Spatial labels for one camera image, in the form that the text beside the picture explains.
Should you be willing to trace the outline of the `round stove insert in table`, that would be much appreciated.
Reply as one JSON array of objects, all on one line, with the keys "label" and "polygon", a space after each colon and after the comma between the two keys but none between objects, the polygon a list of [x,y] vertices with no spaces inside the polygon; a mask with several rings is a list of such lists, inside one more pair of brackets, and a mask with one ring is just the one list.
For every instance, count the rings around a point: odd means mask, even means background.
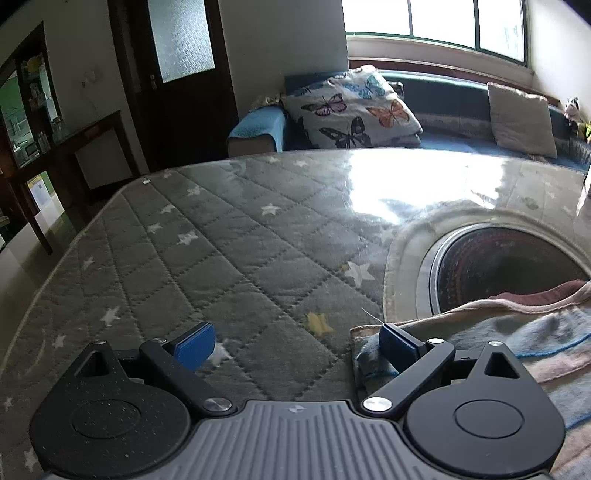
[{"label": "round stove insert in table", "polygon": [[384,279],[389,322],[421,319],[501,293],[590,277],[590,232],[565,214],[442,204],[394,235]]}]

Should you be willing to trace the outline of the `quilted star table cover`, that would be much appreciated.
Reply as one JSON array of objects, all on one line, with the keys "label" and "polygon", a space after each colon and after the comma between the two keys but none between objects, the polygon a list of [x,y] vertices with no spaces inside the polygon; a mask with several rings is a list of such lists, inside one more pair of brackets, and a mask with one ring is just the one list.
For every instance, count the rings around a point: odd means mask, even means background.
[{"label": "quilted star table cover", "polygon": [[447,234],[525,227],[590,262],[582,172],[444,150],[301,151],[180,167],[117,192],[37,293],[1,365],[1,475],[42,470],[28,423],[93,340],[215,328],[207,380],[235,399],[351,398],[349,330],[423,317]]}]

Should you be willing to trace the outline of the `dark wooden cabinet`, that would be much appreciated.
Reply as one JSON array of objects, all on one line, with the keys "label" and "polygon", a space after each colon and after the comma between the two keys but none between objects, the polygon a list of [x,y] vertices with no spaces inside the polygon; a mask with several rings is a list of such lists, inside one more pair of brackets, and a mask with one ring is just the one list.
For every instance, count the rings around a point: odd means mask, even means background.
[{"label": "dark wooden cabinet", "polygon": [[78,151],[100,136],[112,132],[127,164],[128,177],[135,179],[140,171],[119,110],[72,132],[65,128],[58,104],[54,105],[56,115],[50,115],[48,100],[55,99],[56,92],[42,24],[34,28],[1,66],[3,84],[8,82],[12,72],[16,74],[32,142],[24,146],[24,160],[20,161],[10,139],[8,125],[5,121],[1,122],[1,177],[43,249],[51,254],[53,248],[36,220],[40,208],[30,192],[30,180],[46,173],[56,192],[64,197],[65,208],[73,210],[81,220],[88,222],[91,219],[93,197],[76,158]]}]

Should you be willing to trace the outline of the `butterfly print pillow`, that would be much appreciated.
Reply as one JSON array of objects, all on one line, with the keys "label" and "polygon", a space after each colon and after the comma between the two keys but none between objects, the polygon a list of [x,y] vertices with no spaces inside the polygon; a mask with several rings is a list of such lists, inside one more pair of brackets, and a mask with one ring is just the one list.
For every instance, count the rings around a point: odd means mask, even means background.
[{"label": "butterfly print pillow", "polygon": [[298,133],[319,149],[417,147],[423,129],[401,83],[372,65],[301,86],[280,100]]}]

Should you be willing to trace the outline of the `beige cushion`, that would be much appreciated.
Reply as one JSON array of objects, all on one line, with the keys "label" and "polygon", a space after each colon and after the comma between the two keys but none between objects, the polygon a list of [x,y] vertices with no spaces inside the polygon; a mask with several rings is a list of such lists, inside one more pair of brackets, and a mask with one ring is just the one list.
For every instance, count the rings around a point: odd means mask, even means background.
[{"label": "beige cushion", "polygon": [[557,158],[546,98],[489,82],[490,123],[498,146],[512,151]]}]

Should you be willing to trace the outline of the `dark wooden door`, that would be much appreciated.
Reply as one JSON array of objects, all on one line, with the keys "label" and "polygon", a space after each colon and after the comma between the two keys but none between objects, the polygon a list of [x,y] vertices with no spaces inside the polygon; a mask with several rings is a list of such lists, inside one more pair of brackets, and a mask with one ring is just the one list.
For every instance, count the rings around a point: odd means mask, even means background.
[{"label": "dark wooden door", "polygon": [[215,1],[111,1],[131,118],[151,172],[224,159],[238,122]]}]

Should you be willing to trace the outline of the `black white plush toy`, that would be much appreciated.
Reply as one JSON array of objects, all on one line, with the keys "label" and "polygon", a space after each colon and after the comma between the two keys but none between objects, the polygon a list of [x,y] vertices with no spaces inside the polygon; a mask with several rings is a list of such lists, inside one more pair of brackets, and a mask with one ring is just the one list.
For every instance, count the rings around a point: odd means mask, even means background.
[{"label": "black white plush toy", "polygon": [[580,124],[584,122],[581,116],[579,100],[577,97],[567,100],[567,103],[564,107],[564,115],[569,123],[575,122],[576,124]]}]

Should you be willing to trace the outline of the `green framed window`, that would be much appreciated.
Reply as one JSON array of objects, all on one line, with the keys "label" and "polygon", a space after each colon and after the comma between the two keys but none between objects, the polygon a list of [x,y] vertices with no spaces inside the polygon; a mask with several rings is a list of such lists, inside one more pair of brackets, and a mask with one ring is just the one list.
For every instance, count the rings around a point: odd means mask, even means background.
[{"label": "green framed window", "polygon": [[384,0],[342,3],[346,34],[463,47],[527,63],[523,1]]}]

